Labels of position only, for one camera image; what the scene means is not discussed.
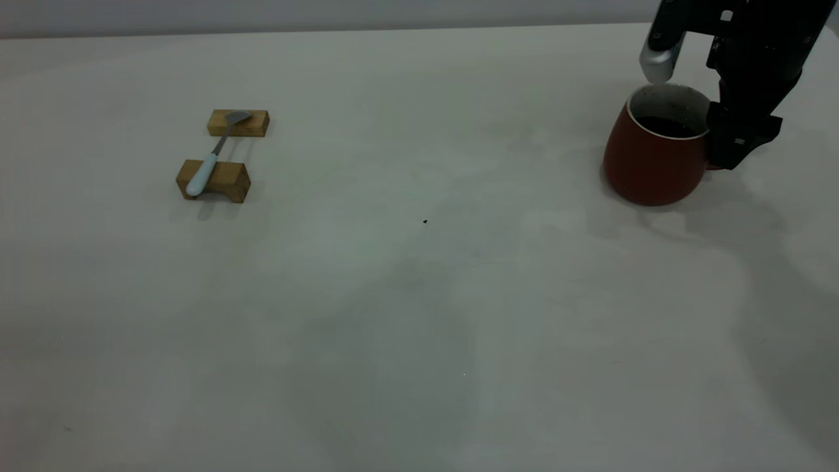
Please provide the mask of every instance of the wooden block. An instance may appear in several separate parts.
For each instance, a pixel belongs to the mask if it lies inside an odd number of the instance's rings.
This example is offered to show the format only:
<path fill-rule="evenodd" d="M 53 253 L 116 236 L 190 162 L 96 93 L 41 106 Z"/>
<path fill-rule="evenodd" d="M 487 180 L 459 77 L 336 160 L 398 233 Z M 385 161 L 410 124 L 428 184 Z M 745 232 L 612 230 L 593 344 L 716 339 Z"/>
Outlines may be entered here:
<path fill-rule="evenodd" d="M 192 180 L 192 176 L 201 167 L 203 160 L 189 159 L 184 162 L 180 168 L 178 177 L 175 179 L 178 182 L 180 193 L 184 195 L 187 200 L 195 200 L 186 193 L 186 185 Z M 230 198 L 231 202 L 242 203 L 248 195 L 248 190 L 251 188 L 251 178 L 248 176 L 248 170 L 245 165 L 238 162 L 216 162 L 216 167 L 213 168 L 210 174 L 210 180 L 204 187 L 204 193 L 209 191 L 223 193 Z"/>
<path fill-rule="evenodd" d="M 210 115 L 210 121 L 207 123 L 207 131 L 210 132 L 210 136 L 222 136 L 224 131 L 227 129 L 227 121 L 224 120 L 224 117 L 228 113 L 235 111 L 236 110 L 213 110 L 212 115 Z M 269 117 L 266 110 L 248 111 L 253 116 L 234 124 L 230 135 L 264 138 L 265 132 L 268 131 L 268 123 L 271 123 L 271 117 Z"/>

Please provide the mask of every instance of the mug rim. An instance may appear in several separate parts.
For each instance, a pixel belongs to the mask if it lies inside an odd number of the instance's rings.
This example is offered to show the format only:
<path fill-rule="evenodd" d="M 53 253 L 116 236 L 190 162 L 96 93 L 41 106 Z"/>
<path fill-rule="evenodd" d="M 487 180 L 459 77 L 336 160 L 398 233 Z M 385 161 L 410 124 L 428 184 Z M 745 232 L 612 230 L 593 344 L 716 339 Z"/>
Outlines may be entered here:
<path fill-rule="evenodd" d="M 659 138 L 663 138 L 663 139 L 669 139 L 671 141 L 692 141 L 694 139 L 703 138 L 703 137 L 705 137 L 706 134 L 711 132 L 711 130 L 706 127 L 705 131 L 703 131 L 701 134 L 697 134 L 696 136 L 690 136 L 689 138 L 674 138 L 672 136 L 665 136 L 663 134 L 655 133 L 654 131 L 650 131 L 649 129 L 645 128 L 641 123 L 638 122 L 637 119 L 635 119 L 635 115 L 632 113 L 632 108 L 629 107 L 629 104 L 632 103 L 632 99 L 635 97 L 635 95 L 637 95 L 642 90 L 644 90 L 646 88 L 650 88 L 650 87 L 676 87 L 676 88 L 686 89 L 690 92 L 698 93 L 699 95 L 704 97 L 708 102 L 711 100 L 710 98 L 706 97 L 704 93 L 696 90 L 695 88 L 688 87 L 687 85 L 682 85 L 682 84 L 674 84 L 674 83 L 647 84 L 647 85 L 638 87 L 637 89 L 635 89 L 634 92 L 632 92 L 629 95 L 629 98 L 627 98 L 626 108 L 627 108 L 627 115 L 629 115 L 629 118 L 632 119 L 633 123 L 638 125 L 639 128 L 646 131 L 647 133 L 652 134 L 653 136 L 658 136 Z"/>

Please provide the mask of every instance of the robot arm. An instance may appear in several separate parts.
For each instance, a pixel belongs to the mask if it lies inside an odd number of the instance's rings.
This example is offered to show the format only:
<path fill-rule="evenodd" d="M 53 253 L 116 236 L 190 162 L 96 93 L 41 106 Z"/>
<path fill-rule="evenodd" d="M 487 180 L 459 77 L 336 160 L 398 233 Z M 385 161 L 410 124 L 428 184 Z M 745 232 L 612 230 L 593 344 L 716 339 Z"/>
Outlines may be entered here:
<path fill-rule="evenodd" d="M 685 33 L 711 34 L 720 74 L 708 111 L 709 163 L 733 169 L 778 136 L 771 113 L 795 87 L 836 0 L 662 0 L 641 52 L 647 80 L 668 81 Z"/>

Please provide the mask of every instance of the spoon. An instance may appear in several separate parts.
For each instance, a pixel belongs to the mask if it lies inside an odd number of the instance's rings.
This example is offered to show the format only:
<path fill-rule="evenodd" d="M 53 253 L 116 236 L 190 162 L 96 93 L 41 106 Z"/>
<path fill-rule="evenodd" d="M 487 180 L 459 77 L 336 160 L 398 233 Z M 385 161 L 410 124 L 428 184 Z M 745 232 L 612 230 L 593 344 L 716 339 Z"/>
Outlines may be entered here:
<path fill-rule="evenodd" d="M 224 142 L 227 141 L 227 137 L 230 136 L 230 131 L 233 129 L 233 125 L 250 117 L 251 113 L 246 112 L 244 110 L 230 112 L 227 115 L 225 115 L 224 120 L 227 121 L 227 129 L 224 131 L 224 135 L 221 137 L 221 139 L 218 140 L 216 148 L 210 153 L 210 155 L 208 155 L 204 159 L 204 163 L 201 164 L 201 167 L 199 167 L 195 175 L 192 176 L 192 180 L 190 180 L 190 183 L 187 184 L 187 195 L 195 197 L 197 195 L 200 195 L 201 192 L 204 191 L 204 186 L 207 185 L 207 181 L 210 180 L 210 174 L 212 174 L 212 170 L 216 167 L 218 153 L 221 152 L 221 148 L 224 146 Z"/>

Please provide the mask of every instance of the metal spoon head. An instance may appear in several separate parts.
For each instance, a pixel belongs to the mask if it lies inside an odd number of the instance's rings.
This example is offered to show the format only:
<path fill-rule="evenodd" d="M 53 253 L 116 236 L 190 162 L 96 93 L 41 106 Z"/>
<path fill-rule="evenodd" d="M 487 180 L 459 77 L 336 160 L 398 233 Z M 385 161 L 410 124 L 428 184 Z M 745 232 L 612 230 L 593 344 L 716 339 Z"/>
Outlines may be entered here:
<path fill-rule="evenodd" d="M 230 112 L 224 116 L 225 121 L 227 121 L 227 126 L 233 126 L 240 121 L 246 120 L 251 117 L 250 112 L 246 112 L 244 110 L 237 110 L 236 112 Z"/>

